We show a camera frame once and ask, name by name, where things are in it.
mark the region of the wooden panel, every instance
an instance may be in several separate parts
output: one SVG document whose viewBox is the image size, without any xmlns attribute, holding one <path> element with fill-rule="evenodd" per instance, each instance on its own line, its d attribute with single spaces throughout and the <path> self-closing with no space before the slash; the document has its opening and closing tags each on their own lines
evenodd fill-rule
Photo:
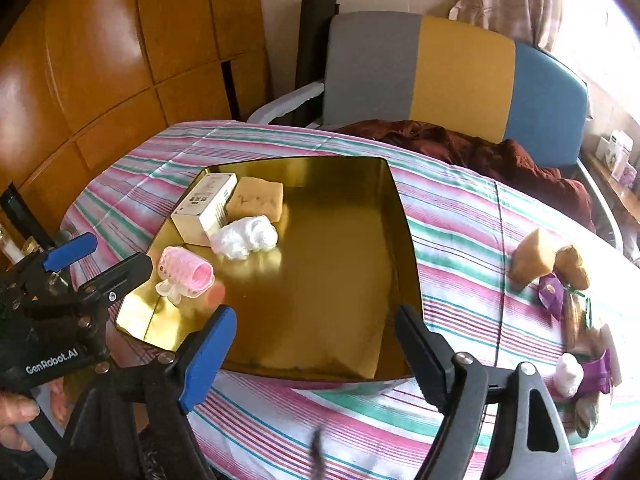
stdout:
<svg viewBox="0 0 640 480">
<path fill-rule="evenodd" d="M 20 188 L 24 201 L 48 233 L 54 234 L 66 210 L 89 183 L 90 176 L 74 142 Z"/>
<path fill-rule="evenodd" d="M 136 21 L 135 0 L 47 0 L 53 79 L 74 132 L 152 84 Z"/>
<path fill-rule="evenodd" d="M 595 173 L 597 180 L 603 182 L 604 188 L 598 183 L 602 192 L 608 196 L 614 196 L 614 204 L 628 213 L 628 218 L 625 220 L 627 220 L 629 224 L 635 224 L 636 230 L 640 229 L 640 199 L 628 187 L 623 186 L 615 180 L 611 176 L 609 169 L 592 153 L 583 151 L 581 155 L 581 158 L 587 161 L 590 169 L 594 170 L 590 173 Z"/>
<path fill-rule="evenodd" d="M 218 58 L 209 0 L 138 0 L 155 81 Z"/>
<path fill-rule="evenodd" d="M 44 0 L 32 0 L 0 46 L 0 186 L 20 185 L 71 135 L 50 92 Z"/>
<path fill-rule="evenodd" d="M 268 101 L 268 65 L 263 50 L 242 54 L 231 61 L 240 118 L 249 115 Z"/>
<path fill-rule="evenodd" d="M 220 63 L 209 63 L 158 85 L 169 124 L 205 119 L 230 119 Z"/>
<path fill-rule="evenodd" d="M 262 48 L 260 0 L 211 0 L 220 57 Z"/>
<path fill-rule="evenodd" d="M 165 128 L 160 101 L 150 88 L 104 114 L 77 142 L 89 170 L 96 175 Z"/>
</svg>

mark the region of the chair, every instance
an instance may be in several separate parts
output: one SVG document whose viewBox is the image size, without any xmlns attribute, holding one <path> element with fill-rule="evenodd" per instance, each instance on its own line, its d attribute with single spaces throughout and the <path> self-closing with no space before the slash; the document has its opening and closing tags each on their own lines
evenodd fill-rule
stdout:
<svg viewBox="0 0 640 480">
<path fill-rule="evenodd" d="M 622 252 L 622 236 L 578 158 L 588 110 L 585 83 L 548 54 L 510 38 L 432 16 L 366 11 L 332 19 L 324 82 L 264 105 L 248 122 L 268 124 L 324 93 L 332 130 L 367 119 L 411 119 L 491 142 L 517 140 L 539 166 L 579 178 L 598 233 Z"/>
</svg>

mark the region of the purple wrapper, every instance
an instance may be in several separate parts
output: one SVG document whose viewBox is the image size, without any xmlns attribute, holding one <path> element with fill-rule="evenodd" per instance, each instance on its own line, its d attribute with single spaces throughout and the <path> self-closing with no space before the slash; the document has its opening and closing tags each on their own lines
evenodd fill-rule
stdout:
<svg viewBox="0 0 640 480">
<path fill-rule="evenodd" d="M 627 163 L 625 165 L 625 169 L 622 170 L 622 175 L 620 176 L 621 186 L 631 188 L 631 186 L 634 183 L 634 180 L 636 179 L 636 174 L 637 174 L 636 168 L 634 168 L 631 164 Z"/>
<path fill-rule="evenodd" d="M 608 348 L 600 359 L 580 363 L 580 366 L 584 370 L 584 378 L 575 393 L 576 397 L 597 391 L 608 394 L 611 391 L 611 352 Z"/>
<path fill-rule="evenodd" d="M 558 321 L 562 316 L 564 303 L 564 288 L 554 273 L 542 276 L 538 283 L 538 297 L 542 305 Z"/>
</svg>

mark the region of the white box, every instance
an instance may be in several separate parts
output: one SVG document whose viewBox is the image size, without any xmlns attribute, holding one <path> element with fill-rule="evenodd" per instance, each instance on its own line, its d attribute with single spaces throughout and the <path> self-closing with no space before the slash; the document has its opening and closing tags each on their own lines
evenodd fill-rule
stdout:
<svg viewBox="0 0 640 480">
<path fill-rule="evenodd" d="M 634 142 L 631 140 L 625 132 L 615 130 L 611 134 L 609 139 L 609 145 L 605 153 L 605 162 L 611 176 L 615 180 L 619 180 L 625 169 L 626 163 L 629 160 L 631 149 Z"/>
<path fill-rule="evenodd" d="M 607 147 L 609 146 L 609 139 L 607 137 L 600 137 L 598 141 L 598 147 L 596 148 L 596 158 L 600 162 L 604 162 L 604 154 L 607 151 Z"/>
<path fill-rule="evenodd" d="M 209 173 L 178 204 L 171 219 L 187 244 L 208 247 L 226 222 L 225 205 L 238 183 L 235 173 Z"/>
</svg>

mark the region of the green ribbon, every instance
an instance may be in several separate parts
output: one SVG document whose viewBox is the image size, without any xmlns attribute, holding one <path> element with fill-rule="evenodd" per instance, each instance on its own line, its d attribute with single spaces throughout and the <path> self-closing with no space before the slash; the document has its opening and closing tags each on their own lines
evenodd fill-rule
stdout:
<svg viewBox="0 0 640 480">
<path fill-rule="evenodd" d="M 580 290 L 575 290 L 574 288 L 571 288 L 568 285 L 563 285 L 563 286 L 564 286 L 564 290 L 566 290 L 567 292 L 570 292 L 571 294 L 577 294 L 581 298 L 584 298 L 584 307 L 585 307 L 584 320 L 587 325 L 587 330 L 590 329 L 593 326 L 593 318 L 591 317 L 591 298 L 586 294 L 581 293 Z"/>
</svg>

